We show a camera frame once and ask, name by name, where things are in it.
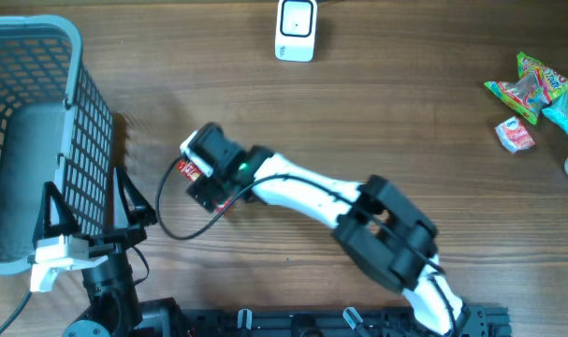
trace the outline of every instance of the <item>candy wrapper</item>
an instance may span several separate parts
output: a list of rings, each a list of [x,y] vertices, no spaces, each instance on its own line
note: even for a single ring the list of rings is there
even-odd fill
[[[541,62],[520,53],[517,56],[517,83],[489,81],[492,93],[531,124],[537,124],[541,109],[568,92],[568,79]]]
[[[558,97],[549,108],[543,109],[542,113],[568,135],[568,92]]]
[[[500,137],[502,145],[511,154],[516,151],[529,149],[535,145],[533,138],[517,117],[512,117],[496,126],[496,133]]]

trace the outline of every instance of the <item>plastic basket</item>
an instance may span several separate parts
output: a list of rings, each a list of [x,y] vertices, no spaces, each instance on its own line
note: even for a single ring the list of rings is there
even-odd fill
[[[82,233],[105,225],[113,120],[81,55],[64,18],[0,17],[0,274],[30,268],[44,182]]]

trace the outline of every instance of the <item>wire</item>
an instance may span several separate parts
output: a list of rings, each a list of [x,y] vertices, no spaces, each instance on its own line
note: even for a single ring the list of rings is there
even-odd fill
[[[132,249],[134,249],[136,254],[138,254],[138,256],[140,256],[142,263],[144,263],[144,267],[146,267],[146,276],[142,277],[141,279],[137,279],[136,281],[134,281],[134,286],[137,286],[137,285],[141,284],[142,282],[144,282],[149,277],[149,275],[151,274],[151,267],[149,267],[149,263],[146,261],[144,254],[142,254],[142,252],[140,252],[140,250],[138,248],[132,247]]]
[[[18,307],[15,308],[13,314],[11,314],[11,316],[5,321],[5,323],[3,323],[3,325],[0,326],[0,335],[11,325],[11,323],[13,323],[15,318],[17,318],[18,315],[20,315],[23,308],[25,307],[26,304],[28,304],[28,301],[30,300],[31,297],[32,297],[32,291],[30,291],[30,288],[28,287],[28,291],[25,293],[25,295],[23,295],[23,299],[22,302],[20,302],[20,305],[18,305]]]
[[[159,225],[161,226],[161,228],[165,231],[165,233],[174,240],[180,240],[180,241],[188,241],[188,240],[192,240],[194,238],[197,238],[198,236],[202,235],[204,232],[206,232],[209,228],[211,228],[217,221],[219,221],[219,219],[221,219],[221,217],[227,212],[227,210],[229,210],[229,208],[238,200],[240,199],[242,196],[244,196],[246,193],[248,193],[248,191],[250,191],[252,188],[254,188],[255,186],[270,181],[270,180],[274,180],[274,179],[283,179],[283,180],[295,180],[298,182],[302,182],[302,183],[306,183],[308,185],[311,185],[317,189],[320,189],[321,191],[327,193],[330,196],[335,197],[337,200],[340,200],[350,206],[354,206],[353,202],[351,200],[349,200],[348,198],[344,198],[343,196],[341,196],[340,194],[333,192],[331,189],[319,184],[319,183],[315,183],[311,180],[308,180],[306,178],[302,178],[302,177],[298,177],[298,176],[293,176],[293,175],[289,175],[289,174],[275,174],[275,175],[271,175],[265,178],[261,178],[258,179],[256,181],[254,181],[253,183],[249,184],[248,186],[244,187],[241,191],[239,191],[239,193],[233,197],[226,205],[225,207],[219,211],[212,219],[211,221],[209,221],[209,223],[207,225],[205,225],[203,228],[201,228],[200,230],[198,230],[197,232],[188,235],[188,236],[178,236],[173,234],[173,232],[171,232],[163,223],[163,219],[161,218],[161,192],[163,191],[163,186],[165,185],[165,181],[167,180],[167,177],[169,176],[169,173],[171,173],[171,171],[173,170],[173,168],[175,168],[175,166],[178,164],[178,162],[181,160],[181,157],[176,158],[171,165],[169,165],[169,168],[167,169],[167,172],[165,172],[165,174],[163,175],[163,179],[161,180],[161,183],[159,184],[159,188],[157,190],[156,193],[156,198],[155,198],[155,209],[156,209],[156,216],[157,216],[157,220],[159,222]],[[417,251],[416,249],[413,248],[413,246],[411,246],[406,240],[404,240],[403,238],[401,238],[400,236],[398,236],[398,234],[396,234],[394,231],[392,231],[388,226],[386,226],[381,220],[377,219],[376,217],[374,217],[372,214],[369,215],[370,220],[373,221],[375,224],[377,224],[377,226],[379,228],[381,228],[387,235],[389,235],[393,240],[395,240],[396,242],[400,242],[406,249],[408,249],[411,253],[415,254],[418,258],[420,258],[421,260],[423,260],[425,262],[425,264],[429,265],[430,267],[434,268],[437,272],[439,272],[440,274],[445,274],[445,271],[442,267],[440,267],[438,264],[431,262],[429,258],[427,258],[425,255],[423,255],[421,252]]]
[[[442,288],[440,287],[440,285],[437,283],[437,280],[435,280],[436,276],[443,276],[443,275],[440,274],[439,272],[433,272],[433,273],[430,274],[429,279],[430,279],[431,283],[433,284],[435,291],[437,291],[438,295],[440,295],[440,297],[442,298],[442,301],[444,302],[444,305],[445,305],[445,309],[447,310],[447,312],[450,316],[450,323],[452,324],[452,333],[450,334],[450,336],[459,337],[458,324],[456,323],[456,318],[454,317],[454,308],[452,308],[452,304],[450,304],[450,300],[448,300],[448,297],[445,296],[445,293],[442,290]]]

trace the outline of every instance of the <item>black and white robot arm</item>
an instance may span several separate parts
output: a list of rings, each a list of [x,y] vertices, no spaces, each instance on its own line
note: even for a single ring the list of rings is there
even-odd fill
[[[188,193],[208,211],[252,186],[247,198],[301,212],[331,228],[365,274],[411,303],[415,319],[425,328],[446,335],[465,320],[462,300],[439,272],[433,241],[437,229],[384,178],[371,176],[366,183],[339,181],[263,147],[246,152],[226,139],[215,124],[195,131],[180,150],[202,171],[202,179]],[[372,234],[368,224],[383,211],[389,217],[379,221],[379,232]]]

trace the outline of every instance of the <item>table top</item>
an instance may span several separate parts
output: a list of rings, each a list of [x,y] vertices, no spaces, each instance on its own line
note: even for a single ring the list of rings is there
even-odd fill
[[[514,113],[483,86],[516,81],[524,51],[568,77],[568,2],[330,1],[315,59],[274,57],[276,4],[0,8],[56,13],[84,38],[84,62],[116,121],[116,161],[149,200],[180,143],[209,121],[339,179],[379,174],[439,228],[455,293],[507,306],[515,336],[568,336],[568,137],[526,124],[537,145],[510,155],[493,127]],[[172,230],[210,216],[173,174]],[[191,242],[150,227],[141,300],[237,310],[405,305],[353,264],[324,226],[237,205]],[[144,269],[130,258],[135,277]],[[29,275],[0,278],[0,324]],[[34,294],[6,336],[58,335],[86,307],[79,272]]]

